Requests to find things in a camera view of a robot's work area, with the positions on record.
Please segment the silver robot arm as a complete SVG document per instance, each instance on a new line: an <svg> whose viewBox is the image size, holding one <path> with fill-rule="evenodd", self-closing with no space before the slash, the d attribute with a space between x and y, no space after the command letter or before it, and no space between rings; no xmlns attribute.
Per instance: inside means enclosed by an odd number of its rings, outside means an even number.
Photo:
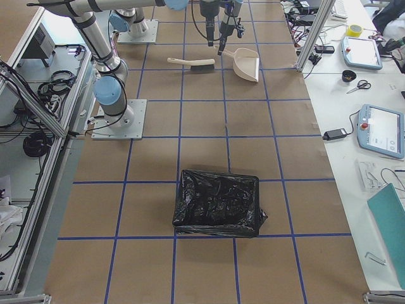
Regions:
<svg viewBox="0 0 405 304"><path fill-rule="evenodd" d="M239 12L242 1L199 1L192 4L191 9L199 8L205 20L205 31L199 34L206 40L209 47L218 45L218 55L225 54L225 46L232 34L243 36L244 27L240 23ZM112 29L110 39L117 39L121 44L155 43L158 31L157 20L147 20L143 7L113 10L108 19L108 28Z"/></svg>
<svg viewBox="0 0 405 304"><path fill-rule="evenodd" d="M125 91L128 75L126 63L113 51L111 43L103 36L96 13L111 10L112 19L129 27L140 18L144 7L167 7L184 10L188 1L36 1L27 6L38 6L62 17L69 18L96 61L101 78L94 84L94 95L104 112L105 129L124 130L134 123L134 110Z"/></svg>

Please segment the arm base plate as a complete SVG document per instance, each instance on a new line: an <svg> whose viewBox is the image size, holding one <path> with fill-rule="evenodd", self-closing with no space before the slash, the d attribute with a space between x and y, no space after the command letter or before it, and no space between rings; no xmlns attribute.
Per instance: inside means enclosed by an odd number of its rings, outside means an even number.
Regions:
<svg viewBox="0 0 405 304"><path fill-rule="evenodd" d="M113 120L113 117L105 116L102 107L99 106L97 114L103 118L95 121L96 130L92 132L91 138L95 140L141 140L146 108L146 99L129 99L125 113L117 123L112 125L120 116L118 115Z"/></svg>
<svg viewBox="0 0 405 304"><path fill-rule="evenodd" d="M156 42L159 22L157 20L143 20L133 23L128 32L121 32L117 42L119 44L154 44Z"/></svg>

